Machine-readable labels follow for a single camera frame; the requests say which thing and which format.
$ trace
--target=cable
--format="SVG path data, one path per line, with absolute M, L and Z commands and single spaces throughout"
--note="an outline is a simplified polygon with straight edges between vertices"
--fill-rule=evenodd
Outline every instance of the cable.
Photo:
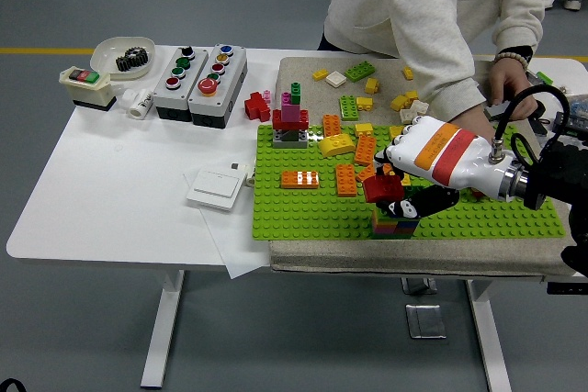
M 568 103 L 568 98 L 557 87 L 551 86 L 549 84 L 538 84 L 535 86 L 528 87 L 524 91 L 519 92 L 513 98 L 511 103 L 508 105 L 508 107 L 504 111 L 504 113 L 500 119 L 500 122 L 498 123 L 498 127 L 496 128 L 496 134 L 494 135 L 494 138 L 496 140 L 501 140 L 504 135 L 504 131 L 506 130 L 506 125 L 508 124 L 508 121 L 510 120 L 510 117 L 513 114 L 513 112 L 515 111 L 516 107 L 528 96 L 533 95 L 533 94 L 538 94 L 541 92 L 548 92 L 558 99 L 558 101 L 561 104 L 561 108 L 563 109 L 563 119 L 561 121 L 561 126 L 559 126 L 555 130 L 553 137 L 548 140 L 548 142 L 545 144 L 545 146 L 541 150 L 541 153 L 539 154 L 539 159 L 538 160 L 534 159 L 535 162 L 541 161 L 541 157 L 543 156 L 544 151 L 549 151 L 549 149 L 551 148 L 553 143 L 560 137 L 561 133 L 565 129 L 566 125 L 568 124 L 568 119 L 570 118 L 570 103 Z M 531 150 L 527 147 L 528 142 L 526 141 L 525 137 L 523 137 L 522 135 L 519 135 L 516 138 L 518 140 L 520 140 L 521 142 L 523 142 L 525 145 L 525 148 L 529 152 L 531 152 Z

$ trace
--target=control box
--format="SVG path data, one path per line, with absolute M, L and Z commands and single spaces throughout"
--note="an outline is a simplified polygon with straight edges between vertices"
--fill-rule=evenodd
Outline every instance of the control box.
M 187 100 L 192 122 L 208 128 L 226 128 L 245 75 L 245 48 L 216 45 Z
M 59 83 L 66 87 L 77 106 L 106 111 L 117 101 L 109 73 L 97 73 L 72 66 L 60 73 Z
M 206 50 L 179 48 L 165 68 L 153 90 L 153 103 L 162 119 L 192 121 L 187 100 L 194 89 L 204 64 L 209 58 Z

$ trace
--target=orange lego brick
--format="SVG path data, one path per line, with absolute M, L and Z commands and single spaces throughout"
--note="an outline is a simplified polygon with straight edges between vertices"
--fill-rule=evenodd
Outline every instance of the orange lego brick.
M 334 171 L 337 179 L 337 196 L 357 196 L 356 171 L 353 164 L 337 164 Z
M 325 137 L 341 134 L 341 119 L 338 115 L 325 114 L 322 116 L 322 133 Z
M 285 170 L 282 172 L 282 188 L 319 188 L 319 173 L 315 171 Z
M 377 140 L 374 137 L 359 137 L 354 162 L 359 165 L 370 165 L 374 161 Z
M 356 174 L 356 181 L 363 183 L 366 179 L 368 179 L 370 176 L 373 176 L 374 174 L 376 174 L 376 169 L 372 163 L 368 167 L 361 169 L 361 172 Z

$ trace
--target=red lego brick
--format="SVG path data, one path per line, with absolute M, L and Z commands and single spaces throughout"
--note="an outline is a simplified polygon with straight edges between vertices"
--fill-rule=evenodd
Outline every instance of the red lego brick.
M 376 174 L 363 183 L 366 202 L 398 202 L 404 198 L 401 178 L 396 174 Z
M 274 109 L 272 112 L 272 127 L 274 130 L 306 130 L 309 128 L 309 111 L 303 109 L 300 111 L 300 121 L 285 122 L 282 121 L 282 112 Z
M 259 118 L 262 121 L 269 120 L 269 107 L 259 92 L 250 94 L 248 100 L 245 100 L 245 114 L 249 119 Z

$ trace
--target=table leg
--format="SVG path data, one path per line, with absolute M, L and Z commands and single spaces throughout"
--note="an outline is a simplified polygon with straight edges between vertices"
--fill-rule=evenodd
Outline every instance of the table leg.
M 157 317 L 153 325 L 153 334 L 141 380 L 141 387 L 146 389 L 160 389 L 164 383 L 167 354 L 169 354 L 172 342 L 175 314 L 184 283 L 184 270 L 162 271 L 158 274 L 158 278 L 164 289 L 159 300 Z
M 478 332 L 488 390 L 490 392 L 511 392 L 503 350 L 500 346 L 490 305 L 491 286 L 492 282 L 489 281 L 467 281 L 469 301 Z

